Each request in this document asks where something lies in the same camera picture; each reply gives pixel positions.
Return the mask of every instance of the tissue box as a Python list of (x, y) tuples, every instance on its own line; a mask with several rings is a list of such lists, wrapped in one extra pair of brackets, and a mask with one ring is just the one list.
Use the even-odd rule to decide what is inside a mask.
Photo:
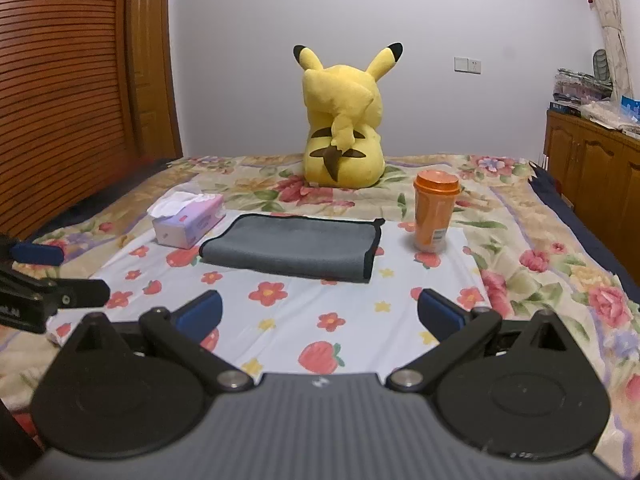
[(209, 200), (192, 202), (178, 214), (154, 218), (152, 224), (160, 245), (190, 249), (214, 225), (225, 217), (222, 195)]

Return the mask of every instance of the white tissue paper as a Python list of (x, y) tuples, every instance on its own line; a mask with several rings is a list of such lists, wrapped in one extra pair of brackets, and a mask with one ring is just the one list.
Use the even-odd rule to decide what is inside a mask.
[(185, 182), (172, 187), (156, 200), (146, 212), (152, 218), (174, 216), (191, 202), (202, 202), (215, 197), (215, 193), (203, 193), (197, 182)]

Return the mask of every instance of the louvered door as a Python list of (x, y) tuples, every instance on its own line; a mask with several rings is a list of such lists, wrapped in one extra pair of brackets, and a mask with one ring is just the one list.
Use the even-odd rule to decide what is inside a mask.
[(124, 0), (0, 0), (0, 232), (24, 237), (136, 159)]

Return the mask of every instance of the gray cloth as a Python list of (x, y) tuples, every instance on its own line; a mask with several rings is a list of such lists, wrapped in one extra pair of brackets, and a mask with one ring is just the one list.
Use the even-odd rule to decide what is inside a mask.
[(205, 241), (200, 256), (270, 274), (368, 282), (383, 223), (247, 214)]

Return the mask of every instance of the pikachu plush toy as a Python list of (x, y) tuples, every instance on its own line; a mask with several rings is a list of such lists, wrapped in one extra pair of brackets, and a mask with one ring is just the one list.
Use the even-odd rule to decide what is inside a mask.
[(306, 46), (297, 45), (293, 54), (305, 70), (302, 92), (310, 127), (304, 156), (306, 180), (323, 187), (372, 186), (385, 171), (376, 132), (382, 120), (376, 83), (396, 64), (402, 45), (386, 47), (364, 72), (347, 65), (324, 68)]

